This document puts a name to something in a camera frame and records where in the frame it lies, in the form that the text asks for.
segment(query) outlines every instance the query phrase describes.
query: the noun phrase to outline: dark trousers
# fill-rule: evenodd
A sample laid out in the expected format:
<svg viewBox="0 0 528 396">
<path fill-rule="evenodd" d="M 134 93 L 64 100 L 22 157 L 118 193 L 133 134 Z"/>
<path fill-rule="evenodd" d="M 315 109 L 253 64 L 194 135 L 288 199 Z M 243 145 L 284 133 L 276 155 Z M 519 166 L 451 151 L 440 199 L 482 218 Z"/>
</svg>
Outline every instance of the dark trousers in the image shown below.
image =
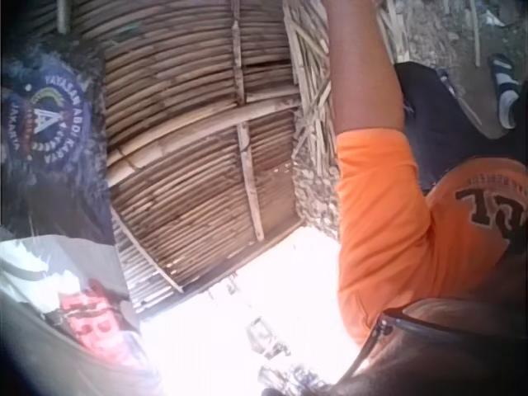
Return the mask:
<svg viewBox="0 0 528 396">
<path fill-rule="evenodd" d="M 526 165 L 528 83 L 513 107 L 516 128 L 500 139 L 488 139 L 469 120 L 435 70 L 414 62 L 394 67 L 406 104 L 404 132 L 424 192 L 470 158 L 512 158 Z"/>
</svg>

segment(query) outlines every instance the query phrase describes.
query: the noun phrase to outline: sunlight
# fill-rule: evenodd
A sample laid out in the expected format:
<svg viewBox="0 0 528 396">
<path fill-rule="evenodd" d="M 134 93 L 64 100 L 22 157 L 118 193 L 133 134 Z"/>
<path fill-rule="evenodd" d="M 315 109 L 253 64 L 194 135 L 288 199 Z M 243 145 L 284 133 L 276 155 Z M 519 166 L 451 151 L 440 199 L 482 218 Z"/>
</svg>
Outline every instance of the sunlight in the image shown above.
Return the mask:
<svg viewBox="0 0 528 396">
<path fill-rule="evenodd" d="M 167 395 L 260 395 L 264 358 L 250 348 L 246 326 L 262 316 L 292 359 L 334 382 L 358 352 L 337 307 L 339 245 L 301 228 L 238 271 L 235 296 L 222 285 L 142 327 Z"/>
</svg>

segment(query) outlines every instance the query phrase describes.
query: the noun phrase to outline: orange shirt sleeve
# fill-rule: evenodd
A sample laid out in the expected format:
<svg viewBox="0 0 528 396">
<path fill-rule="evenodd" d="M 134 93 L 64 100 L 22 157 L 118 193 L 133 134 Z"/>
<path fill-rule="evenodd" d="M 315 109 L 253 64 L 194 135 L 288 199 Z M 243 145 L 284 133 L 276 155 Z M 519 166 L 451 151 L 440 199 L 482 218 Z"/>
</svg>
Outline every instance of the orange shirt sleeve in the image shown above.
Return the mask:
<svg viewBox="0 0 528 396">
<path fill-rule="evenodd" d="M 342 239 L 338 299 L 346 329 L 362 344 L 381 311 L 420 299 L 424 290 L 435 293 L 431 213 L 401 132 L 340 134 L 337 155 Z"/>
</svg>

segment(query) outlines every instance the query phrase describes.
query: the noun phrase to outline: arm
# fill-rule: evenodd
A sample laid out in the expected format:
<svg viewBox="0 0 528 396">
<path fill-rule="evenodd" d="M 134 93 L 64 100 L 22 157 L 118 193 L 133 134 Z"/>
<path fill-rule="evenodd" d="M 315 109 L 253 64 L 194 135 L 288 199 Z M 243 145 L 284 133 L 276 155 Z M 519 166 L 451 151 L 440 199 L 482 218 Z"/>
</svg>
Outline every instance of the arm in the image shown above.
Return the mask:
<svg viewBox="0 0 528 396">
<path fill-rule="evenodd" d="M 341 180 L 339 303 L 362 343 L 381 311 L 431 292 L 431 216 L 403 130 L 398 79 L 369 0 L 328 0 Z"/>
<path fill-rule="evenodd" d="M 371 0 L 327 0 L 332 99 L 337 134 L 403 130 L 403 95 Z"/>
</svg>

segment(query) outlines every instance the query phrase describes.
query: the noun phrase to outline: logo patch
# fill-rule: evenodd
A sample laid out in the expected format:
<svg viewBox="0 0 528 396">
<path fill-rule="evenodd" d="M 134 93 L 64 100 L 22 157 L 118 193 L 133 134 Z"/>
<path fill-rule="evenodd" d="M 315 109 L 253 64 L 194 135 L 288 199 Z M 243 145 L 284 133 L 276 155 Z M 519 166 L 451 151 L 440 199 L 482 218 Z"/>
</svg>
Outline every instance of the logo patch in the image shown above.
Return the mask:
<svg viewBox="0 0 528 396">
<path fill-rule="evenodd" d="M 90 130 L 90 109 L 68 70 L 40 70 L 13 88 L 3 110 L 6 140 L 20 159 L 46 169 L 78 159 Z"/>
</svg>

